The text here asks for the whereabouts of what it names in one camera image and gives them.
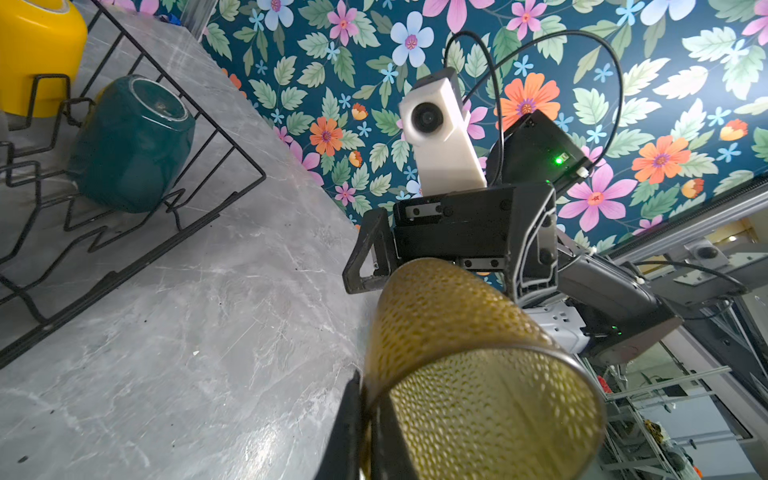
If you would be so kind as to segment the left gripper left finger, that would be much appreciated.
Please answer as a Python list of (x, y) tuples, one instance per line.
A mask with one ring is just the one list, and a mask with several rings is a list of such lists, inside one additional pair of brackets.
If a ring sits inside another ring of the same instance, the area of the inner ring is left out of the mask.
[(361, 374), (359, 370), (356, 370), (345, 386), (331, 434), (314, 479), (359, 479), (362, 439)]

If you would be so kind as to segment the olive green glass cup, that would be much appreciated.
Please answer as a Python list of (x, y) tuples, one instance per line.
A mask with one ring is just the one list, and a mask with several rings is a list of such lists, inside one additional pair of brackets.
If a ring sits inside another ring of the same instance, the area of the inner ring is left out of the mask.
[(580, 363), (521, 308), (439, 259), (406, 263), (377, 304), (363, 418), (394, 404), (418, 479), (578, 479), (605, 407)]

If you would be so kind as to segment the yellow mug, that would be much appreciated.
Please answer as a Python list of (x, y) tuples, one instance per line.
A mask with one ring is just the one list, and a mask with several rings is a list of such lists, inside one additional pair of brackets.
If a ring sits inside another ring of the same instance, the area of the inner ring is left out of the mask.
[(2, 109), (25, 116), (34, 77), (46, 74), (38, 83), (33, 116), (55, 116), (76, 79), (87, 35), (85, 21), (70, 1), (3, 1)]

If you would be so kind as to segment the cream mug green handle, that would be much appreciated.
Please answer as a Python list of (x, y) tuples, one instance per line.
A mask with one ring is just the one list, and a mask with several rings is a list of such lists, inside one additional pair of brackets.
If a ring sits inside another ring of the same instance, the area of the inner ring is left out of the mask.
[(123, 76), (97, 95), (73, 144), (67, 176), (97, 204), (149, 212), (184, 167), (195, 127), (189, 109), (164, 85)]

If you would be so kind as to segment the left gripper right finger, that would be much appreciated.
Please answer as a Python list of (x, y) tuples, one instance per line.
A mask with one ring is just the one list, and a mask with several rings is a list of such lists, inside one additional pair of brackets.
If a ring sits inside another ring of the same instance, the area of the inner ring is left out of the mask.
[(372, 479), (418, 480), (388, 394), (379, 399), (373, 411), (370, 453)]

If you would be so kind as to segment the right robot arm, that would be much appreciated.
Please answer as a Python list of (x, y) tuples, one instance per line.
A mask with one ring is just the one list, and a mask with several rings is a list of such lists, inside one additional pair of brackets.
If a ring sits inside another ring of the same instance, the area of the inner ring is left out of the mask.
[(626, 364), (677, 329), (681, 319), (631, 268), (579, 244), (557, 226), (559, 192), (598, 173), (546, 115), (513, 123), (502, 140), (504, 179), (487, 183), (466, 114), (426, 103), (405, 120), (425, 155), (419, 197), (367, 212), (342, 273), (347, 292), (383, 288), (405, 263), (437, 258), (470, 272), (498, 273), (506, 296), (531, 307), (556, 295), (582, 314), (586, 352), (603, 365)]

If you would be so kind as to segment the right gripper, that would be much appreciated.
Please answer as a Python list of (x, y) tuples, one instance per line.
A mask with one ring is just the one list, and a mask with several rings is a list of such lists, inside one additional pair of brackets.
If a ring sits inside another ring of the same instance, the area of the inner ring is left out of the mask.
[(429, 257), (468, 271), (500, 272), (505, 295), (531, 305), (557, 289), (555, 200), (549, 183), (405, 200), (393, 208), (394, 235), (387, 210), (369, 210), (342, 271), (345, 290), (382, 290), (399, 258)]

